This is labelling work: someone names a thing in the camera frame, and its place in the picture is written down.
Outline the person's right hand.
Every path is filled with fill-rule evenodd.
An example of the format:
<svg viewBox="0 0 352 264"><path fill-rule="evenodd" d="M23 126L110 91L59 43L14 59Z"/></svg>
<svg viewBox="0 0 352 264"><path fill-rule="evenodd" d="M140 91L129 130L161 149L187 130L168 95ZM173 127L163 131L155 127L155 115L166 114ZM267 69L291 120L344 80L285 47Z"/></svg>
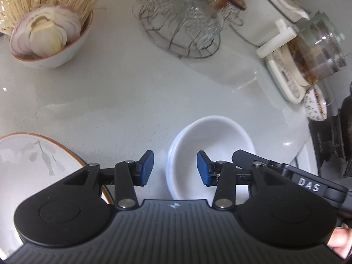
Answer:
<svg viewBox="0 0 352 264"><path fill-rule="evenodd" d="M341 258L346 259L351 255L352 231L347 224L335 228L327 246Z"/></svg>

